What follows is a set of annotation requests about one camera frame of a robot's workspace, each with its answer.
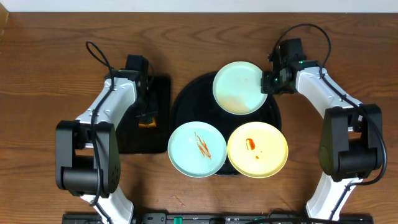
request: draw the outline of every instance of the plate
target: plate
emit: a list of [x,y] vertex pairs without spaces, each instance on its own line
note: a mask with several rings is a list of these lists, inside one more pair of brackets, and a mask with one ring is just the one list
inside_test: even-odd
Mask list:
[[232,166],[253,178],[278,173],[289,153],[283,134],[262,122],[250,122],[238,127],[228,140],[227,150]]
[[226,142],[212,125],[194,121],[181,125],[171,135],[169,157],[174,167],[190,177],[215,174],[226,159]]
[[213,82],[216,102],[229,113],[244,115],[258,110],[266,101],[261,93],[262,70],[249,62],[233,62],[218,71]]

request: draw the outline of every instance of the black round tray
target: black round tray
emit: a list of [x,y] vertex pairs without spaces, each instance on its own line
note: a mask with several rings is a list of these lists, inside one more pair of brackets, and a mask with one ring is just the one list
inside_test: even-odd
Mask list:
[[[213,96],[213,80],[217,72],[210,72],[190,82],[175,99],[172,107],[171,129],[191,121],[201,121],[214,126],[224,136],[225,141],[242,124],[260,121],[273,125],[279,131],[282,128],[278,106],[272,95],[255,112],[247,115],[235,115],[221,108]],[[237,175],[239,172],[225,160],[217,175]]]

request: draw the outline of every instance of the brown stain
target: brown stain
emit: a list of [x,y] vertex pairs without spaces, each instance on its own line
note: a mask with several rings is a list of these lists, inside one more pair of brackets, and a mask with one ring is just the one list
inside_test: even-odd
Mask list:
[[254,144],[253,139],[248,138],[246,139],[246,148],[249,150],[249,146],[251,150],[254,150],[254,148],[256,148],[256,145]]
[[177,196],[172,195],[172,197],[178,200],[179,205],[181,205],[181,207],[185,207],[185,205],[182,203],[182,201]]
[[195,137],[197,139],[197,144],[198,144],[201,155],[203,157],[206,156],[207,158],[211,159],[211,155],[210,155],[209,149],[207,148],[205,140],[201,140],[196,132],[195,132]]

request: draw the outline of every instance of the wooden surface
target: wooden surface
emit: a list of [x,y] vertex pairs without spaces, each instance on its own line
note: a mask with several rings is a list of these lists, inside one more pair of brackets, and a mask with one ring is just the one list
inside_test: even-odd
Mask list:
[[[326,68],[333,79],[383,112],[386,175],[376,185],[356,188],[343,212],[396,222],[398,15],[12,13],[0,45],[0,223],[60,223],[65,212],[93,212],[55,185],[55,126],[91,105],[106,73],[86,51],[86,40],[95,41],[114,67],[123,67],[127,54],[143,54],[172,76],[174,99],[189,81],[229,62],[270,69],[267,54],[274,42],[301,22],[329,33],[333,51]],[[308,58],[323,60],[321,33],[306,27],[289,34],[299,36]],[[322,172],[322,119],[303,96],[275,98],[289,144],[288,161],[277,175],[193,179],[177,171],[167,154],[121,155],[120,186],[127,198],[138,211],[302,211]]]

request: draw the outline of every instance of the ketchup stain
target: ketchup stain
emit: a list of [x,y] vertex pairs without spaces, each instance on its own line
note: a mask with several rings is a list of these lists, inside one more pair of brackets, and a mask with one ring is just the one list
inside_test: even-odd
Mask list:
[[205,140],[201,140],[196,132],[195,132],[195,137],[197,138],[197,144],[198,144],[201,155],[203,157],[206,156],[209,159],[211,159],[211,155],[210,155],[209,149],[207,148]]
[[254,148],[256,147],[256,145],[254,144],[253,139],[251,139],[251,138],[246,139],[246,148],[249,150],[248,143],[249,143],[249,145],[250,145],[251,150],[254,150]]

